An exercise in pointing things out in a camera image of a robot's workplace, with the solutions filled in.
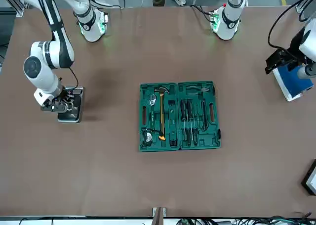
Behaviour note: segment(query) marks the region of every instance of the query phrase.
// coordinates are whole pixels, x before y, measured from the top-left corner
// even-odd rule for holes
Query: tool box
[[[141,84],[142,152],[221,147],[213,82]]]

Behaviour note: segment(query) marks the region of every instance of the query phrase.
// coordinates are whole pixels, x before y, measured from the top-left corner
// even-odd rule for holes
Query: metal bracket
[[[163,207],[153,208],[153,222],[152,225],[163,225],[163,218],[167,216],[167,209]]]
[[[6,1],[16,11],[17,17],[23,16],[24,9],[26,8],[23,2],[21,2],[20,0],[6,0]]]

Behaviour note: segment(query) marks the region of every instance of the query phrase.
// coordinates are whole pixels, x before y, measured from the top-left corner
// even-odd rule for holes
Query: black screwdriver handle
[[[193,144],[195,146],[198,145],[198,130],[197,129],[193,130]]]
[[[186,103],[184,100],[181,100],[181,121],[186,120]]]
[[[186,134],[187,134],[187,145],[191,145],[191,131],[190,129],[186,129]]]
[[[187,110],[188,110],[188,116],[189,119],[193,118],[193,114],[192,114],[192,102],[190,100],[187,101]]]

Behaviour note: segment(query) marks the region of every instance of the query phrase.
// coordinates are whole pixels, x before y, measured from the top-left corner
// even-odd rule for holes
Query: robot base
[[[226,23],[223,21],[222,12],[224,7],[221,6],[219,9],[212,12],[210,17],[211,31],[214,32],[221,40],[228,41],[232,39],[238,30],[240,21],[232,28],[229,29]]]
[[[65,89],[70,90],[74,87],[68,86]],[[74,94],[74,107],[71,111],[65,113],[58,113],[58,122],[60,123],[79,123],[82,116],[83,106],[83,92],[84,87],[77,87],[73,90]]]
[[[96,42],[103,35],[106,34],[108,21],[109,21],[108,14],[105,14],[97,9],[95,9],[94,12],[95,12],[96,20],[94,24],[91,26],[90,30],[86,30],[85,26],[82,27],[81,25],[79,25],[82,35],[89,42]]]

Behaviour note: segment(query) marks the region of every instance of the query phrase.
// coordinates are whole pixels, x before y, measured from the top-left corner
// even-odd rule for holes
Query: green led light
[[[214,32],[217,32],[217,31],[218,31],[218,28],[219,28],[220,23],[221,23],[220,20],[215,21],[214,28],[213,28],[213,31],[214,31]]]
[[[79,25],[79,27],[80,27],[80,30],[81,30],[81,34],[83,35],[83,30],[82,30],[82,27],[81,27],[81,25]]]
[[[101,34],[105,33],[105,24],[98,23],[98,27],[100,29]]]

